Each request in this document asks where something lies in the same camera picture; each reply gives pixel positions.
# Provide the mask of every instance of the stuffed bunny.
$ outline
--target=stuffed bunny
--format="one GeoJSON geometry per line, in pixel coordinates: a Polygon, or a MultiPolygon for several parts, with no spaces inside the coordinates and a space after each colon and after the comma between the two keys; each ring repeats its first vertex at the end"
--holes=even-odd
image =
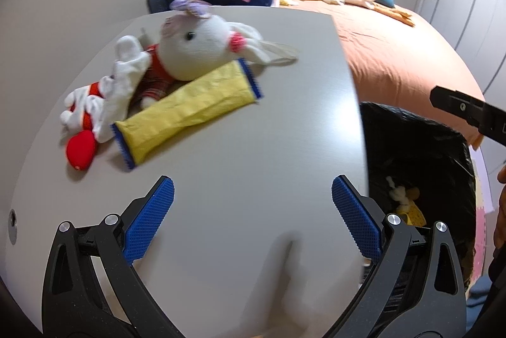
{"type": "MultiPolygon", "coordinates": [[[[251,26],[211,14],[208,3],[175,0],[170,8],[180,13],[165,20],[159,43],[147,49],[152,72],[168,83],[192,81],[237,58],[268,65],[273,62],[268,51],[281,57],[277,62],[297,59],[294,48],[264,41],[251,26]]],[[[145,96],[141,107],[145,109],[156,100],[145,96]]]]}

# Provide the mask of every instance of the red plush ball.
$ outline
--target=red plush ball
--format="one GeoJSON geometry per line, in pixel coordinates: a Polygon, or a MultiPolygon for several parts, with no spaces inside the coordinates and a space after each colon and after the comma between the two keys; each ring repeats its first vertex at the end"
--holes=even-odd
{"type": "Polygon", "coordinates": [[[69,139],[67,143],[68,163],[78,171],[86,171],[97,152],[97,142],[91,131],[81,131],[69,139]]]}

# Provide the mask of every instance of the yellow fabric pouch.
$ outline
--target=yellow fabric pouch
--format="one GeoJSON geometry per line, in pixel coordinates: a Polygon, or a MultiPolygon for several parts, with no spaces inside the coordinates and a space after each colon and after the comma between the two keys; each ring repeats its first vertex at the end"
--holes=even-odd
{"type": "Polygon", "coordinates": [[[262,97],[246,62],[232,61],[111,127],[129,169],[182,129],[202,124],[262,97]]]}

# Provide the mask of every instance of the white table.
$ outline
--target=white table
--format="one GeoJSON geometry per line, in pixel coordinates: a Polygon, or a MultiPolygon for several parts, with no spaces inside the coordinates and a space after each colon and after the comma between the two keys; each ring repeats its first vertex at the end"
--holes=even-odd
{"type": "MultiPolygon", "coordinates": [[[[361,258],[330,187],[346,174],[367,193],[365,149],[332,19],[275,8],[214,11],[254,26],[267,40],[298,47],[299,61],[259,74],[265,98],[258,104],[176,136],[132,172],[115,143],[103,144],[86,174],[69,168],[59,124],[63,98],[55,104],[19,176],[12,199],[17,242],[6,245],[6,284],[37,326],[58,224],[98,224],[146,195],[161,175],[174,180],[176,199],[136,267],[187,337],[246,338],[278,324],[298,331],[290,336],[321,336],[355,294],[361,258]],[[284,300],[273,299],[276,288],[284,300]]],[[[118,38],[145,28],[156,39],[168,14],[140,17],[118,38]]],[[[110,73],[113,60],[114,42],[68,91],[110,73]]],[[[121,316],[103,268],[96,267],[121,316]]]]}

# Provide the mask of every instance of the black trash can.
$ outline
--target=black trash can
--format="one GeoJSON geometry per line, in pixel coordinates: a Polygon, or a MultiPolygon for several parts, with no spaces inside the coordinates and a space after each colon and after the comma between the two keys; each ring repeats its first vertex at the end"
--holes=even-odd
{"type": "Polygon", "coordinates": [[[431,227],[445,222],[469,286],[476,234],[476,182],[464,137],[436,121],[409,111],[361,103],[369,172],[369,196],[385,214],[399,203],[386,177],[406,189],[418,188],[415,200],[431,227]]]}

